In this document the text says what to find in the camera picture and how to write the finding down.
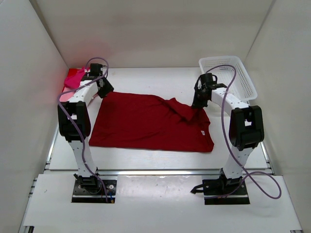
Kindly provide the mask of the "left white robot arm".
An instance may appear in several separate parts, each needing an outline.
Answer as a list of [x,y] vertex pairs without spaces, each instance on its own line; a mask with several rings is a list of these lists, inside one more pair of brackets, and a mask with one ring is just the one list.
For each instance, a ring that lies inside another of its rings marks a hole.
[[71,94],[71,97],[58,97],[59,132],[73,151],[78,166],[78,173],[74,176],[78,184],[90,193],[99,192],[103,182],[89,147],[91,123],[87,107],[95,95],[104,98],[114,90],[107,75],[108,65],[97,63],[87,68],[70,69],[65,78],[64,93]]

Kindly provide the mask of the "dark red t shirt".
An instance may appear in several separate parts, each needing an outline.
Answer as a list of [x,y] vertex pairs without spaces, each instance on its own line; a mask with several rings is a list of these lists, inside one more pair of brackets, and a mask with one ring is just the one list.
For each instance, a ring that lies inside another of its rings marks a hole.
[[212,152],[210,120],[175,98],[112,92],[102,100],[90,146]]

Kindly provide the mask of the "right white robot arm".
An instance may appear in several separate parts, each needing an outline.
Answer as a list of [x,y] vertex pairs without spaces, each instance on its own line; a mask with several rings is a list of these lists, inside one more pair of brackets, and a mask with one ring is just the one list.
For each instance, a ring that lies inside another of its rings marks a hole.
[[221,117],[230,116],[228,135],[229,158],[217,179],[218,190],[230,194],[242,180],[243,167],[249,155],[264,139],[262,110],[250,106],[227,91],[227,86],[217,83],[217,76],[206,73],[199,76],[194,87],[192,108],[207,107],[211,101],[221,107]]

